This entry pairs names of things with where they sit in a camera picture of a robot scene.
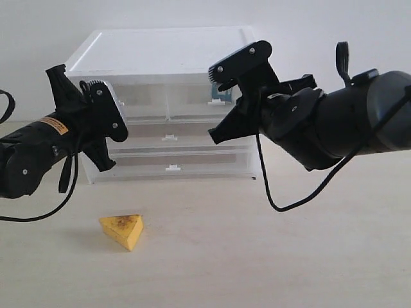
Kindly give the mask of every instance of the plastic storage box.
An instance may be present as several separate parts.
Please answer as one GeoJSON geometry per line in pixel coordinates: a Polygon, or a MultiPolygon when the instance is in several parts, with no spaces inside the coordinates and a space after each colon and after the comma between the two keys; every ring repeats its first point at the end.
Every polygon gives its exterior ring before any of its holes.
{"type": "Polygon", "coordinates": [[[208,129],[235,105],[235,87],[218,92],[208,80],[210,65],[253,42],[248,26],[101,30],[66,62],[66,75],[105,80],[124,104],[130,132],[122,143],[107,139],[117,162],[99,172],[82,155],[90,183],[182,176],[258,175],[253,137],[215,145],[208,129]]]}

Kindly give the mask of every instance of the orange warning label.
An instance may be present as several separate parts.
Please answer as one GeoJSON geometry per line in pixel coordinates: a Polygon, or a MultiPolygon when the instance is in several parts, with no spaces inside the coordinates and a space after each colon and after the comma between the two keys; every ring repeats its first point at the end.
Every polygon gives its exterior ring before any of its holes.
{"type": "Polygon", "coordinates": [[[42,119],[37,120],[38,122],[43,122],[51,127],[53,127],[60,135],[64,135],[69,131],[66,125],[61,123],[59,120],[56,120],[52,117],[43,117],[42,119]]]}

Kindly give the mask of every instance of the cheese wedge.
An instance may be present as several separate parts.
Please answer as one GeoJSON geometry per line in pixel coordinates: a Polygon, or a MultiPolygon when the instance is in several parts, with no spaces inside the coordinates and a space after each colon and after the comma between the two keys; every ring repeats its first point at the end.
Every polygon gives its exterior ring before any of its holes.
{"type": "Polygon", "coordinates": [[[130,252],[144,228],[140,215],[104,217],[100,218],[99,222],[105,234],[130,252]]]}

